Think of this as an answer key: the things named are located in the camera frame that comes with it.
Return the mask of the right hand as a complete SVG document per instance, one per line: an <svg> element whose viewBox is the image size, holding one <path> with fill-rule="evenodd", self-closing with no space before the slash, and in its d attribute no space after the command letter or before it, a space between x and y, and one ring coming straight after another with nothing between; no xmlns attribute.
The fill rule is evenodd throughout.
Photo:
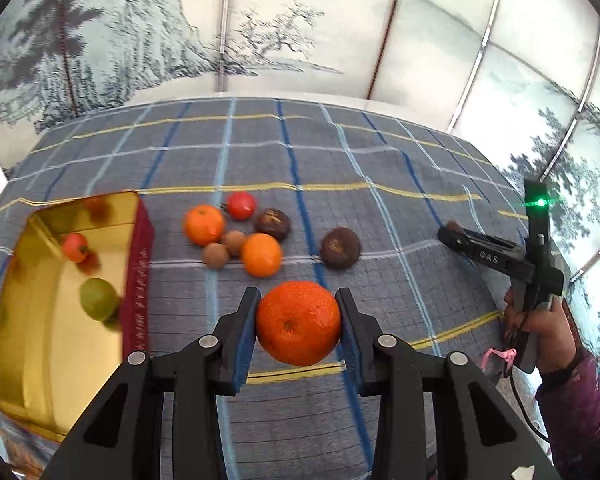
<svg viewBox="0 0 600 480"><path fill-rule="evenodd" d="M548 310L536 309L529 314L515 310L513 289L506 292L504 301L506 330L522 330L538 336L536 367L539 372L565 370L577 354L577 344L562 297L553 296Z"/></svg>

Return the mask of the purple sleeve right forearm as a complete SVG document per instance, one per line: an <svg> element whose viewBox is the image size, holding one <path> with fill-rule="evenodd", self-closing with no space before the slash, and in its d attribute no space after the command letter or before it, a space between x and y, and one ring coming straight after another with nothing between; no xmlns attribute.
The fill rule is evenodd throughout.
<svg viewBox="0 0 600 480"><path fill-rule="evenodd" d="M577 344L577 354L565 370L541 377L535 399L558 474L563 479L600 479L600 372L596 359Z"/></svg>

